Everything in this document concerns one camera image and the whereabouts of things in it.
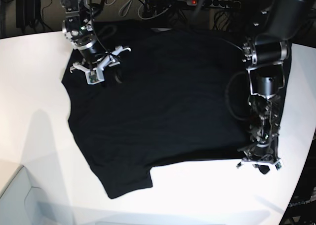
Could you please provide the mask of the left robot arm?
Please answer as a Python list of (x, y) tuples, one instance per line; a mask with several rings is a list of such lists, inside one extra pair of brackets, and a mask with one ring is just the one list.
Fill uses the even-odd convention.
[(251, 143), (240, 148), (241, 163), (249, 163), (262, 174), (282, 167), (278, 156), (278, 137), (286, 93), (291, 41), (304, 22), (311, 18), (316, 0), (241, 0), (237, 8), (240, 31), (237, 46), (245, 69), (231, 80), (244, 75), (249, 84), (249, 116), (236, 115), (249, 124)]

